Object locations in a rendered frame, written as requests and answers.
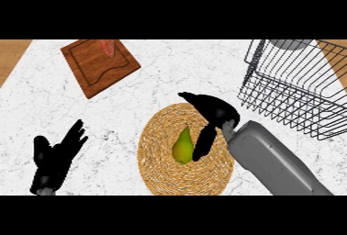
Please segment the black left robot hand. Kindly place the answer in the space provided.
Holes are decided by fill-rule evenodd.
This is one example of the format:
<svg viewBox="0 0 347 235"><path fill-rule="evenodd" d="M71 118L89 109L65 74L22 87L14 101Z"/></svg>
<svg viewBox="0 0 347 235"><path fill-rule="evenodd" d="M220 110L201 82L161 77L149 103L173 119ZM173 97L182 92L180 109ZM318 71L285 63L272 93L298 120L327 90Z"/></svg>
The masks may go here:
<svg viewBox="0 0 347 235"><path fill-rule="evenodd" d="M61 189L70 172L76 155L89 139L83 136L83 121L77 120L67 135L55 146L50 145L45 136L34 138L34 163L37 172L34 174L30 193L37 195L37 191L45 187Z"/></svg>

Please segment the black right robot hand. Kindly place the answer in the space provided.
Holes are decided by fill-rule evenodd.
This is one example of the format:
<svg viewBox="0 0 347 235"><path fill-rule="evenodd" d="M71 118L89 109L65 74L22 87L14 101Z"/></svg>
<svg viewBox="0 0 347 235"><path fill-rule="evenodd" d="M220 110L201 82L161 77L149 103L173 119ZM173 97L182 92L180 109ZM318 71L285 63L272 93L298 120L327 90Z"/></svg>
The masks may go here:
<svg viewBox="0 0 347 235"><path fill-rule="evenodd" d="M201 116L207 120L207 125L201 130L192 160L195 162L208 155L210 149L216 140L217 130L228 123L234 129L239 124L239 112L234 106L226 103L219 97L211 95L197 95L189 92L177 94L194 105Z"/></svg>

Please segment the green pear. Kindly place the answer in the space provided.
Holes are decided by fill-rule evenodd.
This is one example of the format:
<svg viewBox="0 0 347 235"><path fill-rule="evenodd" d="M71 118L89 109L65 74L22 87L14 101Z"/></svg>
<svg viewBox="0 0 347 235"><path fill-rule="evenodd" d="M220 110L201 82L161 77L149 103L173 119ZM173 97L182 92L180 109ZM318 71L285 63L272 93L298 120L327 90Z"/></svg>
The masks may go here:
<svg viewBox="0 0 347 235"><path fill-rule="evenodd" d="M173 145L173 159L186 164L192 160L194 144L191 140L191 129L185 128Z"/></svg>

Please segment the round woven straw placemat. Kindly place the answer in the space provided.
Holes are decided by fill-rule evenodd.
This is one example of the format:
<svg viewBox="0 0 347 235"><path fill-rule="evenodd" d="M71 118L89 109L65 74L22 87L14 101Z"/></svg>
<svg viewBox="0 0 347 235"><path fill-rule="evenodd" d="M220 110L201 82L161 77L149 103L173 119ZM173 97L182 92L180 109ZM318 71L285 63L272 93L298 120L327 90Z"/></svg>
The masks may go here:
<svg viewBox="0 0 347 235"><path fill-rule="evenodd" d="M219 195L234 173L234 157L222 130L207 156L198 162L180 164L173 146L185 127L197 143L207 120L189 103L164 107L149 119L139 140L138 160L140 177L154 195Z"/></svg>

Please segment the grey round object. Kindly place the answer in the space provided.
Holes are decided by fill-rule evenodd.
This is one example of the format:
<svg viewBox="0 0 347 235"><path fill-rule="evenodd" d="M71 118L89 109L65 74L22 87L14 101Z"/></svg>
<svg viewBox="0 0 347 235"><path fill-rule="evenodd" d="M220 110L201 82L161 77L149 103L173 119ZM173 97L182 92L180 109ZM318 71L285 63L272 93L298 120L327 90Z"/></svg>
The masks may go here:
<svg viewBox="0 0 347 235"><path fill-rule="evenodd" d="M282 50L301 50L309 44L310 39L272 39L270 43Z"/></svg>

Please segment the brown wooden cutting board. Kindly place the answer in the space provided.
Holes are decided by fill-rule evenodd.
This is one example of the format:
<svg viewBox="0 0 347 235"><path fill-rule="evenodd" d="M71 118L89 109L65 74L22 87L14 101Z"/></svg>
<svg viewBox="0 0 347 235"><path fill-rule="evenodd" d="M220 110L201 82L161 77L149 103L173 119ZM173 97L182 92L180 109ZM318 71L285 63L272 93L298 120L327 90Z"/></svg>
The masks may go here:
<svg viewBox="0 0 347 235"><path fill-rule="evenodd" d="M80 39L61 49L87 98L93 98L140 68L118 39L114 41L114 50L114 57L109 58L99 39Z"/></svg>

